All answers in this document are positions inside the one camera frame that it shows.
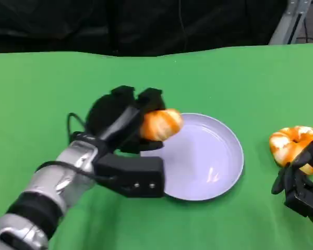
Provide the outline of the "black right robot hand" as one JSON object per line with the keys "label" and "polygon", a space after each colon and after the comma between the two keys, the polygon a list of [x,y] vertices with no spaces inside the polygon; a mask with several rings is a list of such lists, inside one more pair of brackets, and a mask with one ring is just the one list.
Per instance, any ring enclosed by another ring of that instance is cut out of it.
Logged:
{"label": "black right robot hand", "polygon": [[313,182],[300,169],[306,164],[313,167],[313,141],[279,171],[271,193],[285,192],[284,205],[313,223]]}

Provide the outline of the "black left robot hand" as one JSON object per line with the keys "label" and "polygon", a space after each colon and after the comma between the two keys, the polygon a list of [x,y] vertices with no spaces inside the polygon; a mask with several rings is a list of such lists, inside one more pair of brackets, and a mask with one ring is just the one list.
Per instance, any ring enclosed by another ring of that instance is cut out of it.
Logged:
{"label": "black left robot hand", "polygon": [[86,131],[103,140],[111,152],[139,154],[161,149],[163,142],[140,134],[144,116],[165,109],[162,90],[147,88],[135,97],[135,88],[119,86],[99,98],[86,117]]}

